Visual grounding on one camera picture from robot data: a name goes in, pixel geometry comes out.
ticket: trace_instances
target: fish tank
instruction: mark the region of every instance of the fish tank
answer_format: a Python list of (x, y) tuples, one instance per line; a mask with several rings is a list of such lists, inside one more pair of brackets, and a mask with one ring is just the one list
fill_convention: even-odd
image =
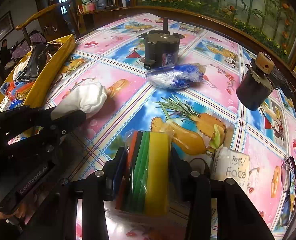
[(139, 0), (199, 13), (251, 35), (285, 63), (296, 48), (296, 12), (287, 0)]

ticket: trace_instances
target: wall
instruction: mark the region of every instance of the wall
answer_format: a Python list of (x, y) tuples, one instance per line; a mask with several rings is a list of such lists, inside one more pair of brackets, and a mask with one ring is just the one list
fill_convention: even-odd
[[(14, 27), (22, 24), (30, 16), (37, 12), (37, 6), (35, 0), (5, 0), (0, 6), (0, 17), (2, 17), (8, 11), (11, 12)], [(31, 22), (27, 27), (27, 32), (37, 29), (41, 31), (38, 20)], [(8, 48), (11, 48), (16, 42), (20, 42), (24, 38), (22, 31), (13, 30), (6, 36), (8, 41)]]

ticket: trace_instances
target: screw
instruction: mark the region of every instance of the screw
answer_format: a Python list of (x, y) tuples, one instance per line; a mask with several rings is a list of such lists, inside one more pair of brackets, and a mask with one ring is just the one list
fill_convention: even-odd
[(226, 181), (227, 181), (227, 183), (230, 184), (230, 185), (235, 184), (235, 180), (232, 179), (232, 178), (227, 178)]
[(192, 172), (190, 172), (190, 175), (191, 175), (192, 177), (197, 178), (197, 177), (200, 176), (200, 173), (199, 173), (198, 171), (192, 171)]
[(66, 185), (68, 182), (69, 182), (69, 179), (67, 179), (67, 178), (61, 179), (61, 185), (62, 186)]
[(263, 53), (268, 59), (271, 60), (270, 56), (267, 53)]
[(47, 145), (47, 146), (46, 146), (46, 151), (47, 151), (47, 152), (52, 152), (53, 150), (54, 150), (53, 145)]
[(96, 171), (96, 172), (95, 172), (95, 176), (96, 176), (96, 177), (104, 176), (104, 174), (105, 174), (105, 173), (104, 173), (102, 170), (99, 170), (99, 171)]

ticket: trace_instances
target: pink container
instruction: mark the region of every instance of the pink container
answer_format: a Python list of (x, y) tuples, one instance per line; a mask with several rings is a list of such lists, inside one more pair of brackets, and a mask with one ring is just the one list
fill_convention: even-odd
[(95, 4), (94, 4), (93, 2), (90, 2), (90, 3), (88, 4), (88, 10), (89, 10), (89, 11), (94, 11), (94, 10), (95, 10)]

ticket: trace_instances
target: blue plastic bag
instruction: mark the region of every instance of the blue plastic bag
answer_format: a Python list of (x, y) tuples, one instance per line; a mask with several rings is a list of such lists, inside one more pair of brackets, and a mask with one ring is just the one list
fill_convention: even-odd
[(183, 64), (155, 68), (149, 70), (145, 76), (157, 88), (176, 90), (188, 88), (192, 82), (201, 82), (203, 75), (197, 66)]

